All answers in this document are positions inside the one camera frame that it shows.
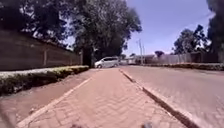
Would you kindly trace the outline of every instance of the asphalt road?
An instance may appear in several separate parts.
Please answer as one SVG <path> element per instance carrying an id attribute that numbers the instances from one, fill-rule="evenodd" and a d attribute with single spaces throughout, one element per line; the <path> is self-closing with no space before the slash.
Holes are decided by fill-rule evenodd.
<path id="1" fill-rule="evenodd" d="M 224 73 L 140 66 L 121 68 L 212 127 L 224 127 Z"/>

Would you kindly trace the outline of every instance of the car wheel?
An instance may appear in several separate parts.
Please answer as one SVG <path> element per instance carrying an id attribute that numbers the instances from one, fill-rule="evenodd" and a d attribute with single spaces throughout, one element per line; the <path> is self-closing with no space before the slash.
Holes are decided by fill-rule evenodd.
<path id="1" fill-rule="evenodd" d="M 102 67 L 103 67 L 103 66 L 102 66 L 101 64 L 97 66 L 97 68 L 102 68 Z"/>
<path id="2" fill-rule="evenodd" d="M 117 66 L 118 66 L 118 64 L 115 64 L 115 65 L 114 65 L 114 67 L 117 67 Z"/>

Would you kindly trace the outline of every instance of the wall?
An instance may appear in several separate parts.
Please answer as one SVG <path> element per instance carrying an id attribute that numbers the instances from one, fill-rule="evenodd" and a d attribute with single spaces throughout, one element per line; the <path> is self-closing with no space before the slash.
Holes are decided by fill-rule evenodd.
<path id="1" fill-rule="evenodd" d="M 179 55 L 162 55 L 160 58 L 151 58 L 147 64 L 179 64 L 179 63 L 221 63 L 220 56 L 211 53 L 188 53 Z"/>
<path id="2" fill-rule="evenodd" d="M 80 65 L 81 57 L 53 44 L 0 30 L 0 71 Z"/>

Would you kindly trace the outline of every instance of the red brick pavement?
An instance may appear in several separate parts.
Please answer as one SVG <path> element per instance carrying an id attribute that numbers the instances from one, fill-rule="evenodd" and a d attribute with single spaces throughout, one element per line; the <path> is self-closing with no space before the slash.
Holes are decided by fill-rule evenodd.
<path id="1" fill-rule="evenodd" d="M 140 128 L 146 122 L 184 128 L 118 69 L 105 69 L 24 128 Z"/>

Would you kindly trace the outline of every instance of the car window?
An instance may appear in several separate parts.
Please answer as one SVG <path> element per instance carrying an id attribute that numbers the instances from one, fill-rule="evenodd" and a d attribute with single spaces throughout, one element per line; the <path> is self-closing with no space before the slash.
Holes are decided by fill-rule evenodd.
<path id="1" fill-rule="evenodd" d="M 104 61 L 113 61 L 113 60 L 117 60 L 117 58 L 105 58 L 103 59 Z"/>

